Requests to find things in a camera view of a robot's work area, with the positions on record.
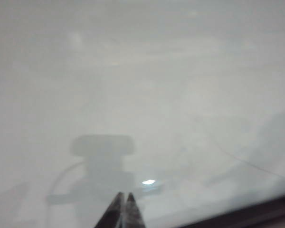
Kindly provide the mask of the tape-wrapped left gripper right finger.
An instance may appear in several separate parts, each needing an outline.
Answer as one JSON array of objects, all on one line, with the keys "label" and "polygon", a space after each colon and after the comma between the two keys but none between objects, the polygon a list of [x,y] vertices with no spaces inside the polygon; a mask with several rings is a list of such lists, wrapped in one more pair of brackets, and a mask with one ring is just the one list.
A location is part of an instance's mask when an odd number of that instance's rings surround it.
[{"label": "tape-wrapped left gripper right finger", "polygon": [[124,207],[125,228],[146,228],[134,195],[130,192]]}]

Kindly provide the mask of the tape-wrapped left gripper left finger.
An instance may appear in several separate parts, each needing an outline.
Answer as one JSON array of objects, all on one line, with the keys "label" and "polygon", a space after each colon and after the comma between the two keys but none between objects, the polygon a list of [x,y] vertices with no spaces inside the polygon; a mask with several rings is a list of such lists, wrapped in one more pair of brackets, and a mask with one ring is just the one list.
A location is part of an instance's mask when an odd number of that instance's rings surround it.
[{"label": "tape-wrapped left gripper left finger", "polygon": [[95,228],[121,228],[124,211],[124,193],[119,192],[103,213]]}]

